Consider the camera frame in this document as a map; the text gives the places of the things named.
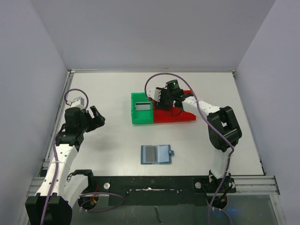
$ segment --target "white wall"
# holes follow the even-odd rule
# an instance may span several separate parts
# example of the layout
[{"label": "white wall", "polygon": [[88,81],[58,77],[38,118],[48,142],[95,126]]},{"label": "white wall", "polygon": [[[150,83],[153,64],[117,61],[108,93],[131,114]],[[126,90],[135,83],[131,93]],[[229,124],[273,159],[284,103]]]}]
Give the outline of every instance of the white wall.
[{"label": "white wall", "polygon": [[236,69],[275,0],[32,0],[71,69]]},{"label": "white wall", "polygon": [[287,224],[299,224],[300,1],[277,0],[236,82],[266,172],[276,175]]},{"label": "white wall", "polygon": [[30,0],[0,7],[0,223],[17,224],[67,75]]}]

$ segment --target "red tray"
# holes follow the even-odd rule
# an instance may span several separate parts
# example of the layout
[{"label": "red tray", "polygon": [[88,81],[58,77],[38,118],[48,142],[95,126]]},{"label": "red tray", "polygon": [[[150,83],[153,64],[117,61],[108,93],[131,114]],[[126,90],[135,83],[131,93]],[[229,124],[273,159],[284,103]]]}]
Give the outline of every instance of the red tray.
[{"label": "red tray", "polygon": [[[184,90],[184,93],[191,93],[190,90]],[[189,112],[180,113],[180,109],[173,106],[169,110],[157,109],[153,104],[154,123],[172,123],[196,120],[196,116]]]}]

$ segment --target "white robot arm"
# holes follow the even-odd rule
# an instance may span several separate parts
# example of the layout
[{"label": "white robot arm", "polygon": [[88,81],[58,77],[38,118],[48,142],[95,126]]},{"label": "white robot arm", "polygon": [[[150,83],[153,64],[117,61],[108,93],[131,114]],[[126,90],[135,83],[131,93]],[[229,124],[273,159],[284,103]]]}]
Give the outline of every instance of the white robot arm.
[{"label": "white robot arm", "polygon": [[[192,94],[184,94],[179,88],[178,81],[172,80],[166,83],[166,88],[154,88],[146,90],[147,98],[154,101],[156,108],[169,109],[177,107],[184,112],[200,116],[197,104],[198,101]],[[219,132],[221,132],[235,146],[241,138],[242,133],[232,108],[224,108],[211,105],[204,101],[198,101],[203,115]],[[216,148],[214,162],[210,172],[216,179],[223,177],[230,150],[229,146],[209,127],[210,141]]]},{"label": "white robot arm", "polygon": [[[47,206],[45,224],[69,225],[72,219],[72,207],[79,195],[84,191],[93,192],[96,188],[91,170],[76,170],[72,173],[71,181],[66,181],[71,164],[83,142],[83,134],[103,126],[105,118],[94,106],[91,106],[94,115],[92,118],[84,109],[84,100],[81,97],[67,103],[71,107],[65,110],[66,123],[55,138],[54,150],[57,152],[57,160],[55,157],[52,158],[43,184],[36,195],[28,197],[25,203],[32,225],[40,224],[45,204]],[[45,203],[55,176],[49,202]]]}]

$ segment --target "screw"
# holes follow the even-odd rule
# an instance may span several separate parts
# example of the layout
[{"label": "screw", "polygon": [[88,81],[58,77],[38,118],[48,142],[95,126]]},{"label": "screw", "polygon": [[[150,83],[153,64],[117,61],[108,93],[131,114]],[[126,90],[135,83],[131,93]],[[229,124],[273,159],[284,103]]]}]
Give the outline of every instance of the screw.
[{"label": "screw", "polygon": [[200,188],[201,188],[201,183],[200,183],[200,182],[195,183],[195,187],[196,187],[197,189],[200,189]]},{"label": "screw", "polygon": [[109,183],[105,183],[105,184],[103,185],[103,187],[104,187],[105,190],[108,190],[110,186],[111,186],[111,185],[110,185]]}]

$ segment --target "purple cable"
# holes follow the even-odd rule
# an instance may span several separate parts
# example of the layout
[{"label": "purple cable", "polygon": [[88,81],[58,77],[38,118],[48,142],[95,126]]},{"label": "purple cable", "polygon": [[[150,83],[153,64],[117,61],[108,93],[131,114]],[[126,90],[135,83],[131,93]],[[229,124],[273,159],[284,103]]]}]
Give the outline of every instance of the purple cable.
[{"label": "purple cable", "polygon": [[[147,97],[147,84],[148,84],[148,82],[153,78],[153,77],[156,77],[156,76],[159,76],[159,75],[171,75],[171,76],[175,76],[175,77],[177,77],[177,78],[179,78],[179,79],[181,79],[187,86],[188,86],[188,88],[191,90],[191,92],[192,92],[192,94],[193,94],[193,96],[195,97],[195,99],[197,100],[198,98],[197,98],[197,96],[196,96],[196,94],[194,93],[194,91],[193,91],[193,89],[191,88],[191,86],[187,83],[187,81],[185,80],[185,79],[183,79],[181,76],[179,76],[179,75],[176,75],[176,74],[172,74],[172,73],[159,73],[159,74],[154,74],[154,75],[152,75],[151,77],[149,77],[149,79],[146,81],[146,83],[145,83],[145,87],[144,87],[144,92],[145,92],[145,95],[146,95],[146,98],[148,98]],[[226,166],[226,169],[225,169],[225,172],[224,172],[224,176],[223,176],[223,178],[222,178],[222,180],[221,180],[221,182],[220,182],[220,185],[218,186],[218,188],[217,188],[217,190],[216,190],[216,192],[215,192],[215,194],[213,195],[213,197],[212,197],[212,200],[211,200],[211,202],[210,202],[210,205],[209,205],[209,209],[208,209],[208,224],[210,225],[210,211],[211,211],[211,206],[212,206],[212,203],[214,202],[214,200],[215,200],[215,198],[216,198],[216,196],[217,196],[217,194],[218,194],[218,192],[219,192],[219,190],[220,190],[220,188],[222,187],[222,185],[223,185],[223,183],[224,183],[224,180],[225,180],[225,178],[226,178],[226,175],[227,175],[227,171],[228,171],[228,168],[229,168],[229,164],[230,164],[230,157],[231,157],[231,155],[233,154],[233,152],[234,152],[234,146],[217,130],[217,129],[215,129],[214,128],[214,126],[213,125],[211,125],[208,121],[207,121],[207,119],[205,118],[205,116],[203,115],[203,113],[201,112],[201,109],[200,109],[200,106],[199,106],[199,102],[198,101],[196,101],[196,104],[197,104],[197,109],[198,109],[198,112],[200,113],[200,115],[201,115],[201,117],[202,117],[202,119],[204,120],[204,122],[206,122],[207,123],[207,125],[214,131],[214,132],[216,132],[217,133],[217,135],[219,135],[228,145],[229,145],[229,147],[232,149],[232,151],[229,153],[229,155],[228,155],[228,160],[227,160],[227,166]]]},{"label": "purple cable", "polygon": [[225,210],[221,210],[225,215],[227,215],[229,222],[231,225],[233,225],[233,220],[231,219],[230,215],[225,211]]},{"label": "purple cable", "polygon": [[52,178],[52,181],[51,181],[51,185],[50,185],[47,197],[46,197],[46,201],[45,201],[45,205],[44,205],[44,208],[43,208],[43,213],[42,213],[42,218],[41,218],[40,225],[44,224],[44,219],[45,219],[45,215],[46,215],[47,205],[48,205],[49,198],[50,198],[50,195],[51,195],[51,192],[53,190],[53,187],[54,187],[54,184],[55,184],[55,180],[56,180],[56,177],[57,177],[57,174],[58,174],[58,165],[59,165],[59,163],[58,163],[58,156],[57,156],[57,151],[56,151],[56,146],[55,146],[55,139],[56,139],[56,136],[58,135],[58,133],[54,136],[53,141],[52,141],[52,148],[53,148],[53,152],[54,152],[54,158],[55,158],[55,161],[56,161],[56,163],[55,163],[55,171],[54,171],[54,175],[53,175],[53,178]]},{"label": "purple cable", "polygon": [[[89,105],[89,97],[87,96],[87,94],[81,90],[81,89],[77,89],[77,88],[73,88],[73,89],[70,89],[68,90],[65,95],[64,95],[64,100],[65,102],[67,102],[67,94],[71,91],[74,91],[74,90],[77,90],[77,91],[80,91],[81,93],[83,93],[86,97],[86,106],[85,106],[85,110],[88,108],[88,105]],[[58,133],[54,136],[53,138],[53,141],[52,141],[52,148],[53,148],[53,152],[54,152],[54,158],[55,158],[55,171],[54,171],[54,175],[53,175],[53,179],[52,179],[52,182],[51,182],[51,185],[50,185],[50,188],[49,188],[49,191],[48,191],[48,194],[47,194],[47,197],[46,197],[46,201],[45,201],[45,204],[44,204],[44,208],[43,208],[43,213],[42,213],[42,217],[41,217],[41,223],[40,225],[43,225],[44,224],[44,220],[45,220],[45,215],[46,215],[46,210],[47,210],[47,205],[48,205],[48,202],[49,202],[49,198],[50,198],[50,195],[51,195],[51,192],[53,190],[53,187],[54,187],[54,184],[55,184],[55,180],[57,178],[57,174],[58,174],[58,167],[59,167],[59,163],[58,163],[58,156],[57,156],[57,151],[56,151],[56,146],[55,146],[55,139],[56,139],[56,136],[58,135]]]},{"label": "purple cable", "polygon": [[65,100],[65,102],[68,101],[68,100],[67,100],[67,94],[68,94],[69,92],[71,92],[71,91],[74,91],[74,90],[80,91],[82,94],[85,95],[85,97],[86,97],[86,106],[85,106],[84,110],[86,110],[86,109],[88,108],[88,106],[89,106],[89,97],[88,97],[88,95],[87,95],[83,90],[81,90],[81,89],[73,88],[73,89],[67,90],[67,92],[66,92],[65,95],[64,95],[64,100]]},{"label": "purple cable", "polygon": [[[114,193],[109,193],[109,192],[91,192],[91,193],[85,193],[85,194],[82,194],[82,195],[79,195],[80,197],[84,197],[84,196],[87,196],[87,195],[110,195],[110,196],[115,196],[115,197],[118,197],[118,198],[121,198],[123,201],[120,203],[120,204],[117,204],[115,206],[112,206],[110,208],[107,208],[107,209],[103,209],[103,210],[95,210],[95,211],[91,211],[91,210],[87,210],[87,212],[106,212],[106,211],[109,211],[109,210],[113,210],[119,206],[121,206],[122,204],[124,204],[125,202],[125,199],[121,196],[121,195],[117,195],[117,194],[114,194]],[[90,200],[87,200],[85,202],[83,202],[80,207],[83,208],[83,206],[88,203]]]}]

